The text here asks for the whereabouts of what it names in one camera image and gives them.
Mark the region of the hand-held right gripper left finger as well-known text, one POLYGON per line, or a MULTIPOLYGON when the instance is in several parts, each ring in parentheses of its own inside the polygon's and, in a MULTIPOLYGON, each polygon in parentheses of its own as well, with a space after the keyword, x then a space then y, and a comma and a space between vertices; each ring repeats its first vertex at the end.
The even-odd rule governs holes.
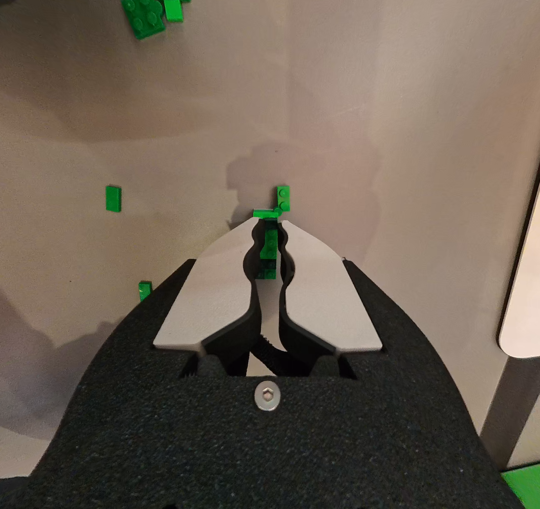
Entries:
POLYGON ((213 242, 196 259, 165 317, 157 349, 218 357, 229 374, 247 368, 261 334, 256 285, 262 219, 250 218, 213 242))

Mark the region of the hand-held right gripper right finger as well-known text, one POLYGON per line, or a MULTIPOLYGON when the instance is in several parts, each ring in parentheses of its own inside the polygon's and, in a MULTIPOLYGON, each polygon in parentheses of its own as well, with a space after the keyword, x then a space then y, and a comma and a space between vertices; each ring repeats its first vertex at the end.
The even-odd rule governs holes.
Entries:
POLYGON ((383 344, 346 260, 290 221, 278 225, 279 337, 303 375, 355 377, 347 355, 383 344))

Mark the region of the green brick assembly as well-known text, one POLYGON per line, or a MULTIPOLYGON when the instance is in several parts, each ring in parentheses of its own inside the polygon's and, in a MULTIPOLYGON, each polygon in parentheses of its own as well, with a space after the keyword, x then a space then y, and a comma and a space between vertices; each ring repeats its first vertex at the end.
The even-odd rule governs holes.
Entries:
POLYGON ((278 253, 278 219, 291 208, 291 190, 288 185, 277 186, 276 206, 273 209, 254 209, 253 217, 265 222, 265 243, 260 251, 260 269, 257 280, 275 280, 278 253))

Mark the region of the grey desk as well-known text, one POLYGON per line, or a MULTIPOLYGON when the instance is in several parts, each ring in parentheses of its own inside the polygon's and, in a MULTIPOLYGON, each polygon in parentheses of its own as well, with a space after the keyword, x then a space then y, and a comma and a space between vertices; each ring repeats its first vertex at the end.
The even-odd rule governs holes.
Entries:
POLYGON ((44 451, 139 281, 278 184, 480 429, 538 145, 539 0, 192 0, 145 40, 120 0, 1 6, 1 458, 44 451))

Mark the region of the green square studded plate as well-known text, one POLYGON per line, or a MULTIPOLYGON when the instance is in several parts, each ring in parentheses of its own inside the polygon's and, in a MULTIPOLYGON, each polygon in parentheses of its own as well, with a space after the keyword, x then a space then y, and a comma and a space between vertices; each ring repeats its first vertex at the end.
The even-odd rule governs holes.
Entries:
POLYGON ((137 40, 165 30, 164 8, 158 0, 121 0, 127 20, 137 40))

